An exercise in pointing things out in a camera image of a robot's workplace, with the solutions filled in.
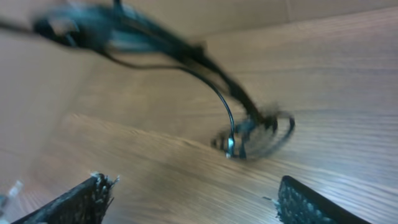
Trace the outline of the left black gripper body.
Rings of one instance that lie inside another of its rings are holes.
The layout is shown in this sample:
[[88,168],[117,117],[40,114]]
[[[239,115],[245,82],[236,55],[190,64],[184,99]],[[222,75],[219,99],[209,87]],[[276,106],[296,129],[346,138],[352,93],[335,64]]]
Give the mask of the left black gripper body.
[[197,72],[223,93],[242,93],[243,89],[205,52],[203,45],[186,42],[168,43],[169,55],[185,67]]

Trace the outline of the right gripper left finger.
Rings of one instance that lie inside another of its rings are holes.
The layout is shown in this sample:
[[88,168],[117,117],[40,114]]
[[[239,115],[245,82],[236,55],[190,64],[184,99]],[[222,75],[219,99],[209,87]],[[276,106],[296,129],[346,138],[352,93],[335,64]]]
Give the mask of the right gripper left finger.
[[114,200],[119,177],[95,172],[91,177],[12,224],[101,224]]

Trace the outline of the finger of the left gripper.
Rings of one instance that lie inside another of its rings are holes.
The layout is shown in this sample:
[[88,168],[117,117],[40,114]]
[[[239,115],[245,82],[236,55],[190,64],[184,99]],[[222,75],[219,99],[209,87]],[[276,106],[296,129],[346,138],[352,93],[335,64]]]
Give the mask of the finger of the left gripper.
[[244,89],[234,80],[228,81],[229,94],[232,98],[242,104],[249,119],[254,124],[267,124],[267,120],[256,108],[254,102],[250,99]]

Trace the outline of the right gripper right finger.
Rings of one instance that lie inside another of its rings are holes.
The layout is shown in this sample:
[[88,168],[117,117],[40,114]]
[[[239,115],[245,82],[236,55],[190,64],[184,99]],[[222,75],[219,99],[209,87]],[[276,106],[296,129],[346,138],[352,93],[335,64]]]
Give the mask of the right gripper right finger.
[[370,224],[289,175],[281,179],[275,207],[287,224]]

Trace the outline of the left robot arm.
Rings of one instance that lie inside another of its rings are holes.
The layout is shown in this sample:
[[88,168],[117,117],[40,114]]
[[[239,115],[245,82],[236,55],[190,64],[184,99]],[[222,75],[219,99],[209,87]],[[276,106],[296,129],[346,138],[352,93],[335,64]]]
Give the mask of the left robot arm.
[[114,62],[113,53],[164,54],[179,63],[177,69],[218,92],[205,72],[216,75],[226,84],[227,94],[242,104],[250,123],[259,126],[267,122],[243,88],[207,56],[204,45],[187,42],[121,1],[51,9],[34,20],[33,31],[62,46],[90,50]]

